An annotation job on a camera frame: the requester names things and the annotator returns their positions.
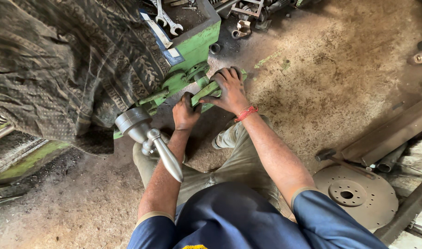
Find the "oily hand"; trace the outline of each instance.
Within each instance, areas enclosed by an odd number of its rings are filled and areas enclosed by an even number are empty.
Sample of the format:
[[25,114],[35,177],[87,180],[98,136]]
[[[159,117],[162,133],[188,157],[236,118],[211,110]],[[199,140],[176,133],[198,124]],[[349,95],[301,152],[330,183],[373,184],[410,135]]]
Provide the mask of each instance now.
[[200,103],[214,104],[237,116],[250,106],[245,96],[243,74],[238,67],[231,66],[231,68],[220,69],[211,77],[210,82],[212,81],[219,85],[220,97],[206,96],[200,99]]
[[198,104],[195,110],[191,107],[192,93],[185,92],[182,98],[172,109],[174,116],[175,129],[191,131],[200,117],[202,112],[202,104]]

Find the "round metal disc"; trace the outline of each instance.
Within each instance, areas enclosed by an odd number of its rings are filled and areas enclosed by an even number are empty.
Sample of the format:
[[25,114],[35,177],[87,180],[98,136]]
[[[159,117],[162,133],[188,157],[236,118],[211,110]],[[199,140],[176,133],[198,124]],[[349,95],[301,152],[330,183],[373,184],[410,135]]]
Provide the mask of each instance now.
[[313,178],[322,193],[366,229],[372,230],[383,227],[394,218],[399,202],[385,179],[369,173],[376,178],[371,180],[346,167],[332,166],[320,170]]

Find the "gray fabric cover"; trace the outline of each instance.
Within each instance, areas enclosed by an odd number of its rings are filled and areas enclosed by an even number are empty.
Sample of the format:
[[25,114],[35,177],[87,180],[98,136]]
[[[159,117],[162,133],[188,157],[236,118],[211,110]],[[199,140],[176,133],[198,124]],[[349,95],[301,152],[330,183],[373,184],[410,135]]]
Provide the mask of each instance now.
[[114,120],[170,69],[137,0],[0,0],[0,113],[16,129],[114,152]]

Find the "open-end wrench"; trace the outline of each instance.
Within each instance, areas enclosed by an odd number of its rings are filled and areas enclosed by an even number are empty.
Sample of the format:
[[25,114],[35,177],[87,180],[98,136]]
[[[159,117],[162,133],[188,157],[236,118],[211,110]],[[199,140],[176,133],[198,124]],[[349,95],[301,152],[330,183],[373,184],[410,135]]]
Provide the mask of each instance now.
[[157,7],[157,16],[156,16],[156,23],[158,23],[160,20],[163,21],[163,27],[166,26],[167,22],[165,18],[163,17],[163,9],[162,9],[162,0],[156,0],[156,2],[153,2],[153,4]]
[[165,20],[168,22],[168,24],[169,24],[169,27],[170,27],[170,29],[169,29],[169,31],[171,32],[171,34],[173,34],[174,36],[178,36],[179,34],[177,34],[176,32],[175,32],[175,30],[176,29],[180,29],[181,31],[183,31],[183,27],[180,25],[180,24],[176,24],[176,23],[174,23],[172,20],[171,20],[171,18],[169,18],[169,16],[165,13],[165,12],[163,12],[163,17],[165,18]]
[[[151,2],[157,6],[158,2],[160,0],[151,0]],[[167,21],[167,23],[169,24],[170,27],[170,32],[171,34],[173,34],[174,36],[178,36],[179,34],[177,34],[175,32],[176,29],[180,29],[181,31],[183,31],[183,27],[180,24],[176,24],[174,23],[171,18],[169,18],[169,16],[166,14],[166,12],[164,10],[162,10],[162,16],[164,18],[165,21]]]

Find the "man's left hand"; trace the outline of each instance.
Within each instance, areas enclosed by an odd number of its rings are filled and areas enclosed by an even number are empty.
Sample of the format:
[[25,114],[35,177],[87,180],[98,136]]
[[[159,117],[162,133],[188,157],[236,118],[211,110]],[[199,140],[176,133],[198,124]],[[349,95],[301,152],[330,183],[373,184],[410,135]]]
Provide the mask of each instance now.
[[185,92],[182,98],[172,109],[172,115],[174,116],[175,130],[191,131],[200,117],[202,112],[202,104],[198,104],[195,110],[191,107],[192,93]]

